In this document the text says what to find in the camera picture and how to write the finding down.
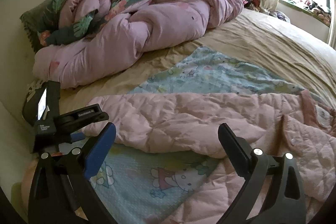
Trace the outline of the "pink quilted jacket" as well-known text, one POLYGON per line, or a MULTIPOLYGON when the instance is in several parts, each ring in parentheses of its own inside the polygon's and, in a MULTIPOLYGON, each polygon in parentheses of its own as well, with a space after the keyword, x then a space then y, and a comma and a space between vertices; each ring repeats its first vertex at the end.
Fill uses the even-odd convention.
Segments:
POLYGON ((222 123, 269 155, 294 156, 307 219, 335 186, 335 110, 307 90, 135 93, 92 103, 108 113, 117 137, 90 183, 119 223, 217 222, 244 182, 219 142, 222 123))

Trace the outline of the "clothes on window sill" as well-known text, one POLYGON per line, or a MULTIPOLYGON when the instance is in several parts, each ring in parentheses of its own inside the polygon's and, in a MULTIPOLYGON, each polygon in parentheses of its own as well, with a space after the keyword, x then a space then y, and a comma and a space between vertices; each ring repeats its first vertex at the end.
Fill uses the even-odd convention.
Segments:
POLYGON ((323 5, 318 5, 315 1, 292 1, 292 0, 278 0, 279 3, 286 5, 292 9, 303 12, 313 18, 319 20, 326 26, 331 25, 331 10, 323 5))

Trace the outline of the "teal cartoon print blanket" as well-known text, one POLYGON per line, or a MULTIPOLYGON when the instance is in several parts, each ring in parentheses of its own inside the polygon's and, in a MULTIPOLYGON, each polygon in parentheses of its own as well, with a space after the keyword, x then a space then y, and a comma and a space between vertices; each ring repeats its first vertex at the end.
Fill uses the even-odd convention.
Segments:
POLYGON ((207 47, 124 95, 61 93, 62 112, 91 103, 117 128, 116 144, 91 183, 119 223, 216 222, 243 184, 218 140, 222 123, 254 148, 294 156, 308 218, 334 184, 319 98, 207 47))

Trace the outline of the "dark leaf print blanket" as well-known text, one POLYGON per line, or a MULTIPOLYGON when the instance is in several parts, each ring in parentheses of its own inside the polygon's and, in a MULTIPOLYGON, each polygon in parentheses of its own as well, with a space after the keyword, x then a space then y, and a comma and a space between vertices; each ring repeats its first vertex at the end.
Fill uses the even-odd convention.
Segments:
POLYGON ((38 23, 43 47, 67 45, 98 33, 108 21, 142 0, 52 0, 38 23))

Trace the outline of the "tan bed sheet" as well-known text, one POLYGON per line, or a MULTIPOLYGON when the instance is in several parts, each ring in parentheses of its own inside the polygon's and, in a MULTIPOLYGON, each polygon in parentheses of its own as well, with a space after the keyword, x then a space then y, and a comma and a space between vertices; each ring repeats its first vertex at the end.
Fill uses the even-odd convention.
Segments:
POLYGON ((96 96, 125 94, 201 46, 268 69, 335 107, 335 50, 292 24, 243 10, 237 18, 207 31, 200 39, 144 53, 124 72, 87 86, 62 90, 60 110, 66 113, 84 107, 96 96))

